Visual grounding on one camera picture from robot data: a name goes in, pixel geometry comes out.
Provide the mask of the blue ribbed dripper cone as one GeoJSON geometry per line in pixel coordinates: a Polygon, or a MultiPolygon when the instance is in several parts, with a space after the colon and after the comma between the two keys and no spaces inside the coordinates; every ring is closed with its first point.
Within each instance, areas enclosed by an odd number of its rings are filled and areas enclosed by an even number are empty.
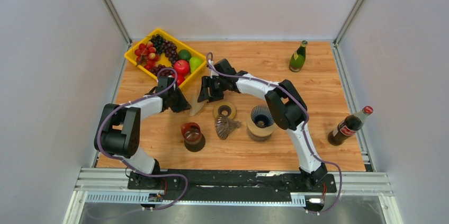
{"type": "Polygon", "coordinates": [[[250,118],[258,128],[268,128],[275,123],[272,114],[266,105],[255,106],[250,113],[250,118]]]}

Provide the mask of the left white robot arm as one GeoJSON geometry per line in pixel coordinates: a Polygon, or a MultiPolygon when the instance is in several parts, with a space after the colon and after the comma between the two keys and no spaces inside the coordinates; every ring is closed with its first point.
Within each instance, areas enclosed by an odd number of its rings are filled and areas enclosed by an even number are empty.
{"type": "Polygon", "coordinates": [[[158,85],[135,101],[121,105],[106,104],[94,138],[94,148],[104,156],[123,162],[142,175],[142,183],[149,189],[161,185],[159,162],[139,146],[141,122],[167,109],[181,112],[190,109],[173,77],[160,77],[158,85]]]}

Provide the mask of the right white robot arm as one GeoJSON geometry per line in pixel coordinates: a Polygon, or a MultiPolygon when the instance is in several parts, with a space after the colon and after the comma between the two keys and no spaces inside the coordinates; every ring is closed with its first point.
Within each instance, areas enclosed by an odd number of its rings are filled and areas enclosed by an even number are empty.
{"type": "Polygon", "coordinates": [[[246,71],[236,72],[226,59],[214,64],[206,58],[209,76],[202,77],[198,102],[223,100],[225,92],[248,94],[266,101],[275,124],[287,132],[299,158],[302,183],[315,191],[327,175],[325,162],[318,156],[308,129],[306,105],[291,81],[271,82],[257,78],[246,71]]]}

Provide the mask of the brown paper filter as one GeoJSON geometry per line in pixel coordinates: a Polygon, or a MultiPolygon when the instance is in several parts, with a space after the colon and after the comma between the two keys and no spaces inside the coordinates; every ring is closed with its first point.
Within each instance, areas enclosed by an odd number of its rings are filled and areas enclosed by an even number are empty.
{"type": "Polygon", "coordinates": [[[198,98],[199,98],[199,92],[195,92],[194,94],[192,94],[191,99],[189,101],[191,108],[189,111],[189,116],[193,117],[196,114],[198,114],[204,107],[204,105],[206,104],[206,101],[202,101],[202,102],[198,102],[198,98]]]}

